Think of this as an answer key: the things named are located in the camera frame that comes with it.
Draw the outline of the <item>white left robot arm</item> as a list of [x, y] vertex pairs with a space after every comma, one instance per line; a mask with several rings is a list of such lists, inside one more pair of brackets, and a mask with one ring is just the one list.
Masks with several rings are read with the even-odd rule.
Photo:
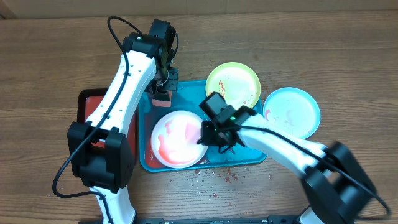
[[69, 158], [60, 168], [72, 166], [73, 175], [89, 187], [99, 203], [102, 223], [134, 223], [135, 209], [127, 189], [135, 158], [128, 132], [144, 92], [169, 101], [177, 89], [178, 70], [170, 65], [178, 45], [175, 31], [132, 33], [118, 42], [121, 61], [113, 82], [98, 107], [84, 122], [68, 129]]

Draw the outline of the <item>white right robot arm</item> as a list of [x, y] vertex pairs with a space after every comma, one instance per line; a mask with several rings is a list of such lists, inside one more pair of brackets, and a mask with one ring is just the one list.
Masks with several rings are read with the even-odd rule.
[[202, 103], [200, 108], [209, 121], [202, 123], [198, 143], [222, 152], [235, 144], [261, 151], [300, 179], [310, 205], [297, 223], [354, 223], [371, 199], [386, 204], [343, 144], [326, 147], [283, 133], [246, 106], [236, 110]]

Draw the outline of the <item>white plate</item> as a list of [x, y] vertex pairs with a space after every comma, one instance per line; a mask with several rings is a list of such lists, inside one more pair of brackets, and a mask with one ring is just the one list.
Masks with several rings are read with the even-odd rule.
[[178, 110], [163, 116], [154, 126], [150, 146], [161, 164], [184, 169], [195, 165], [208, 147], [198, 144], [202, 119], [190, 111]]

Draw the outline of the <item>red sponge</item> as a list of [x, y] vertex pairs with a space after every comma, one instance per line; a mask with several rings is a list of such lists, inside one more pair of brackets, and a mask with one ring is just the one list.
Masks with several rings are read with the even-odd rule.
[[171, 91], [157, 91], [152, 97], [152, 104], [158, 107], [171, 107], [172, 92]]

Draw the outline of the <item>yellow-green plate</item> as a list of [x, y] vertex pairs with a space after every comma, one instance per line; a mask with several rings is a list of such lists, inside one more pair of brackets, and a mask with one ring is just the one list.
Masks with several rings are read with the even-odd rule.
[[211, 71], [205, 91], [207, 96], [218, 92], [236, 110], [241, 106], [254, 108], [260, 99], [261, 84], [257, 74], [247, 65], [227, 62]]

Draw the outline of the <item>light blue plate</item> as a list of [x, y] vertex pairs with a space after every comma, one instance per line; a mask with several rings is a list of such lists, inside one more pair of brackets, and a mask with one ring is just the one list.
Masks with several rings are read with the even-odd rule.
[[273, 91], [264, 102], [263, 114], [270, 124], [300, 139], [312, 136], [321, 122], [316, 100], [294, 87]]

